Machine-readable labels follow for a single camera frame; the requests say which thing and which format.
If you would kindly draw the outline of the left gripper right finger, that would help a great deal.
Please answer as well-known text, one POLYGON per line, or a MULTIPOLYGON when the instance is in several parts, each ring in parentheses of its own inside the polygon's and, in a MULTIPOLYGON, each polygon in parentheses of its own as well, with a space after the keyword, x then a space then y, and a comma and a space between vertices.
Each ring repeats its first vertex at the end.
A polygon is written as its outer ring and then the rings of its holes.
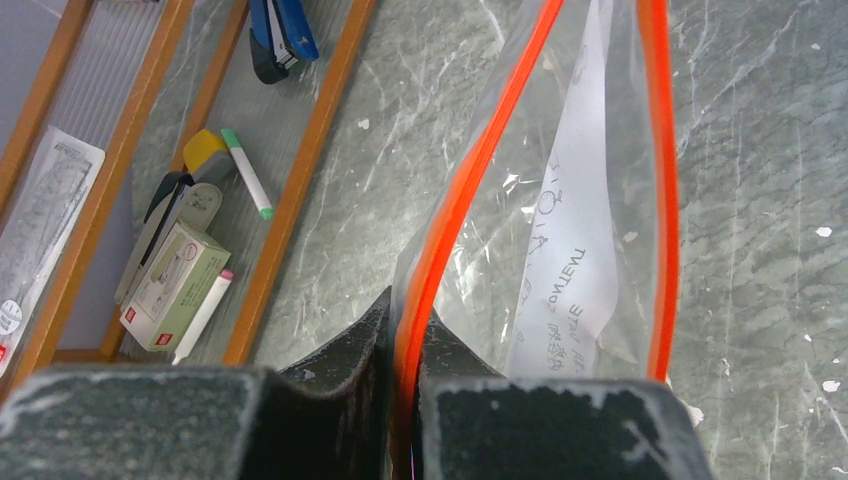
POLYGON ((683 403, 656 382, 509 380, 436 314, 413 436, 416 479, 710 479, 683 403))

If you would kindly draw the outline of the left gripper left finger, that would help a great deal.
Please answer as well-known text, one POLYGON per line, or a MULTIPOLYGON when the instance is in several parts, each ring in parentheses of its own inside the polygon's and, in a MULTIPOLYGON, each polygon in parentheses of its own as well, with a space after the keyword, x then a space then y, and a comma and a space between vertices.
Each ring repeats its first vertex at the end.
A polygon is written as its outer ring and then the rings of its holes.
POLYGON ((376 479, 390 296, 264 367, 61 365, 1 409, 5 479, 376 479))

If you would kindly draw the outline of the clear zip top bag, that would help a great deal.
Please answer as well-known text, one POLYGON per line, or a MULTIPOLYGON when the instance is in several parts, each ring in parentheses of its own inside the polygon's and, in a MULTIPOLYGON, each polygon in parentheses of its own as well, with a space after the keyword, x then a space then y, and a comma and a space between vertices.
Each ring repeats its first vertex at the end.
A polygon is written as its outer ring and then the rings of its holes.
POLYGON ((391 475, 433 313, 519 378, 665 381, 679 283, 668 5, 526 1, 392 285, 391 475))

